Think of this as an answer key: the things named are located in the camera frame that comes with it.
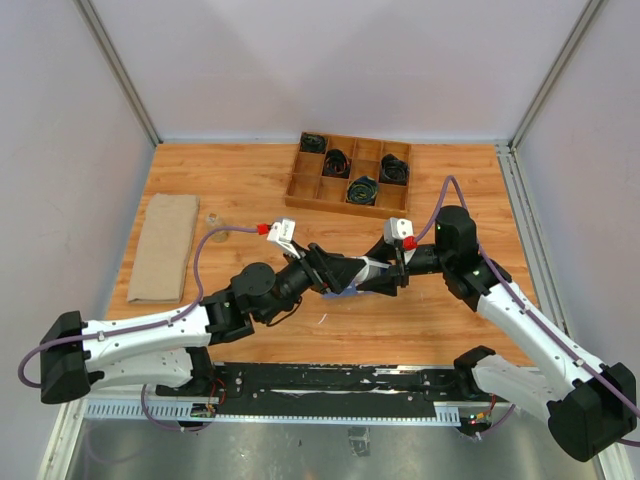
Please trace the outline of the white pill bottle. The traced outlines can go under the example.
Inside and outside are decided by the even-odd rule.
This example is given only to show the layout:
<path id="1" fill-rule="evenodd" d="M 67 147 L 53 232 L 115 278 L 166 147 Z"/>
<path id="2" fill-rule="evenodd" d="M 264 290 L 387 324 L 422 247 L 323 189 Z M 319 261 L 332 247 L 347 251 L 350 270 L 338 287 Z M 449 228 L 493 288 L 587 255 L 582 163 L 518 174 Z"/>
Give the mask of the white pill bottle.
<path id="1" fill-rule="evenodd" d="M 390 267 L 388 262 L 381 262 L 368 256 L 361 256 L 360 259 L 365 262 L 365 265 L 354 277 L 353 282 L 355 285 L 381 276 Z"/>

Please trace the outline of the blue weekly pill organizer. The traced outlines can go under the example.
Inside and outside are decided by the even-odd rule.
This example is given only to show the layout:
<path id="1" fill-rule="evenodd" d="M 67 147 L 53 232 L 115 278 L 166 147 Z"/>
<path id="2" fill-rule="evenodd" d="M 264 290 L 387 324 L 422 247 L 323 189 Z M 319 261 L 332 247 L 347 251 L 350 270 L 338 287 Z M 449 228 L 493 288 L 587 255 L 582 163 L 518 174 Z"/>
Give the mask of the blue weekly pill organizer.
<path id="1" fill-rule="evenodd" d="M 342 299 L 342 298 L 356 297 L 356 296 L 359 296 L 359 295 L 364 295 L 364 292 L 363 291 L 359 291 L 357 289 L 357 286 L 354 283 L 351 283 L 342 292 L 340 292 L 340 293 L 327 292 L 327 293 L 325 293 L 323 295 L 323 298 L 327 299 L 327 300 L 331 300 L 331 299 Z"/>

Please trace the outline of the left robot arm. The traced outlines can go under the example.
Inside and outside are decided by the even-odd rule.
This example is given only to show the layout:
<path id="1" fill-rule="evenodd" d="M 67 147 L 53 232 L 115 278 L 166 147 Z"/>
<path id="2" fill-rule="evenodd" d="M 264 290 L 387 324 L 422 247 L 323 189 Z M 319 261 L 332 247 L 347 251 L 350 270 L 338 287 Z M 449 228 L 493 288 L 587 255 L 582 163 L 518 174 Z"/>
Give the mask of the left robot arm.
<path id="1" fill-rule="evenodd" d="M 213 386 L 214 371 L 200 361 L 186 359 L 141 373 L 120 364 L 162 351 L 234 342 L 253 334 L 256 323 L 271 325 L 278 315 L 294 311 L 307 290 L 343 292 L 366 268 L 362 257 L 327 253 L 312 244 L 300 257 L 289 257 L 280 271 L 264 262 L 245 266 L 227 288 L 193 307 L 115 322 L 63 313 L 40 342 L 40 400 L 62 404 L 106 386 L 136 383 L 182 386 L 203 395 Z"/>

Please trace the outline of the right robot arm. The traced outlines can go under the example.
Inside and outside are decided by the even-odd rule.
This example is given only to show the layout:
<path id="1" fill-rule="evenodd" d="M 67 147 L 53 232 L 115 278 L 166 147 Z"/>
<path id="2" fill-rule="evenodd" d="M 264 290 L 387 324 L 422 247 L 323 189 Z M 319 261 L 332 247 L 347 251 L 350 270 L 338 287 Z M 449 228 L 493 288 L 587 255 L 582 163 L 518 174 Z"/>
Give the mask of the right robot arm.
<path id="1" fill-rule="evenodd" d="M 569 338 L 479 245 L 476 224 L 461 206 L 433 219 L 435 241 L 420 245 L 411 221 L 390 218 L 364 255 L 360 291 L 394 296 L 410 277 L 441 274 L 448 290 L 511 338 L 537 368 L 532 373 L 478 346 L 454 362 L 455 392 L 507 400 L 544 422 L 556 443 L 586 462 L 635 430 L 636 378 L 623 363 L 607 365 Z"/>

